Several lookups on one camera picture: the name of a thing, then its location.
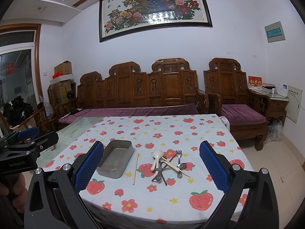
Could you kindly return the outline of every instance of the silver screw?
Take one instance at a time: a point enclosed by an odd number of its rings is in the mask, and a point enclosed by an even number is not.
[[[266,168],[262,168],[262,173],[263,174],[268,174],[268,170]]]
[[[65,164],[63,166],[63,170],[69,170],[71,168],[71,165],[70,164]]]
[[[240,166],[238,164],[232,165],[233,170],[240,170]]]
[[[41,173],[41,168],[37,168],[36,170],[35,170],[35,174],[40,174]]]

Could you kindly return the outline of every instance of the metal fork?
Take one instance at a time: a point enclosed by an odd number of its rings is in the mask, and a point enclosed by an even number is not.
[[[176,154],[178,157],[178,164],[180,164],[180,157],[182,156],[182,151],[181,150],[176,150]],[[177,173],[177,178],[181,179],[182,178],[182,173],[179,171]]]

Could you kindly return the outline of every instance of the pile of clothes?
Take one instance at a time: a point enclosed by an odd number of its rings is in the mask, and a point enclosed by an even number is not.
[[[3,116],[11,127],[15,127],[30,117],[34,112],[30,103],[25,103],[21,96],[18,96],[3,105]]]

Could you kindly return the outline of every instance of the peacock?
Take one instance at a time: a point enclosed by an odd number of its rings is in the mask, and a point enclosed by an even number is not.
[[[138,6],[135,6],[143,15],[168,11],[169,8],[163,0],[135,0]]]

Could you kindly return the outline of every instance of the strawberry print tablecloth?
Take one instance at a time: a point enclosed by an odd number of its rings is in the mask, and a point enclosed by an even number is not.
[[[217,153],[231,163],[253,170],[233,136],[215,114],[143,117],[105,117],[75,140],[45,171],[73,163],[86,153],[96,140],[105,146],[114,139],[130,140],[135,149],[123,175],[118,179],[92,176],[80,196],[88,208],[104,224],[117,228],[196,228],[206,221],[224,193],[218,190],[199,157],[199,145],[207,140]],[[171,158],[182,150],[181,162],[186,162],[183,175],[177,178],[174,170],[163,171],[163,182],[152,182],[150,171],[154,150],[162,150]],[[132,185],[136,155],[139,154],[135,185]],[[175,157],[172,161],[178,164]],[[247,190],[241,195],[233,218],[245,204]]]

